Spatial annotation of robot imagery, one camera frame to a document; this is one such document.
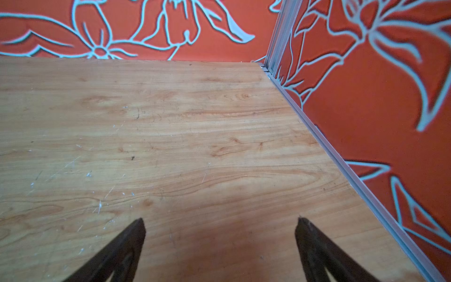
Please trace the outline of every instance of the floral pattern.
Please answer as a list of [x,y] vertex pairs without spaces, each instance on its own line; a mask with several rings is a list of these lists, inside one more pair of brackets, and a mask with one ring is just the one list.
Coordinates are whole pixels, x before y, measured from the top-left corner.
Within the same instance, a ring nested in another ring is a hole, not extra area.
[[305,0],[274,76],[450,280],[448,0]]
[[[20,19],[29,28],[2,41],[0,54],[33,56],[45,51],[60,58],[132,59],[150,52],[153,59],[171,60],[182,46],[199,39],[205,20],[233,43],[246,44],[255,38],[236,23],[222,0],[123,1],[140,6],[135,16],[139,23],[127,37],[117,35],[112,19],[106,17],[108,0],[73,0],[70,24],[45,15],[1,12],[0,23]],[[186,27],[175,27],[179,21],[186,22]]]
[[[291,62],[288,72],[277,72],[277,79],[282,86],[299,96],[300,106],[321,86],[322,82],[336,67],[343,65],[345,59],[356,47],[369,42],[374,50],[393,65],[401,68],[416,84],[422,107],[417,130],[423,131],[434,119],[447,96],[451,86],[451,66],[446,66],[441,74],[440,84],[436,93],[427,89],[427,82],[422,78],[424,70],[421,69],[423,60],[428,58],[427,44],[408,42],[408,32],[418,33],[417,39],[431,40],[430,44],[437,42],[451,51],[451,36],[446,29],[451,25],[451,18],[438,15],[432,22],[420,22],[410,18],[410,12],[425,9],[434,0],[400,0],[397,3],[383,0],[309,0],[290,34]],[[335,28],[335,18],[342,17],[347,20],[344,28]],[[333,40],[346,40],[348,46],[343,51],[331,50],[307,60],[303,56],[305,38],[317,25],[325,24],[328,34]],[[300,38],[301,49],[293,54],[295,38]],[[318,64],[326,64],[326,70],[321,73],[320,79],[307,81],[303,78],[304,72]]]

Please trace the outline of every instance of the wood grain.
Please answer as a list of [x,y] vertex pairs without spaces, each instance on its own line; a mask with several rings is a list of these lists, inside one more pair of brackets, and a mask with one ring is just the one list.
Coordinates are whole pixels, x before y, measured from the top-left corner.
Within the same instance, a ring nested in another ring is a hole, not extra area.
[[2,281],[60,281],[138,217],[135,281],[304,281],[299,215],[423,280],[257,64],[1,58],[0,88]]

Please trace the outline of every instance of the metal frame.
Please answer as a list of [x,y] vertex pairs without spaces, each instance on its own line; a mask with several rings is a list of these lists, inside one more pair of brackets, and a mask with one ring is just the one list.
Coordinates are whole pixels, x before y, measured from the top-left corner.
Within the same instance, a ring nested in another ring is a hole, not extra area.
[[288,101],[293,110],[298,114],[301,121],[309,129],[310,133],[322,146],[324,151],[335,162],[340,169],[341,173],[347,178],[354,190],[359,196],[366,202],[370,210],[374,213],[376,218],[381,222],[385,229],[393,236],[398,242],[401,249],[410,258],[413,264],[417,267],[421,275],[430,282],[445,282],[445,279],[431,263],[429,258],[423,253],[423,251],[415,244],[412,238],[401,228],[398,222],[387,211],[382,203],[374,196],[370,189],[363,183],[363,181],[356,175],[356,173],[350,168],[340,154],[333,148],[329,141],[319,131],[319,129],[313,124],[313,122],[306,116],[296,102],[290,97],[280,83],[274,78],[271,72],[264,69],[264,65],[259,63],[263,71],[267,74],[268,78],[274,83],[275,87],[280,91],[283,97]]
[[301,7],[302,0],[283,0],[277,16],[276,26],[269,42],[268,52],[265,58],[265,67],[271,73],[277,70],[280,64],[285,46],[294,26],[296,15]]

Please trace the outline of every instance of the wooden floor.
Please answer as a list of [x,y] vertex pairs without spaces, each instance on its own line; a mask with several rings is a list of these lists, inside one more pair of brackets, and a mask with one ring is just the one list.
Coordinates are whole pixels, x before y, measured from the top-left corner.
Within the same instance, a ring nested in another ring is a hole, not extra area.
[[135,281],[304,281],[309,218],[422,281],[255,63],[0,60],[0,280],[61,281],[134,219]]

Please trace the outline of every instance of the orange wallpaper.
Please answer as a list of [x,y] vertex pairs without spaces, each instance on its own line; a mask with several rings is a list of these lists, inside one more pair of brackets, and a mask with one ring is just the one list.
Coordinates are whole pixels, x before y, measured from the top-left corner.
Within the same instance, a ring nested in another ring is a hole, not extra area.
[[281,0],[4,0],[0,54],[251,61]]
[[276,73],[448,281],[450,4],[304,0]]

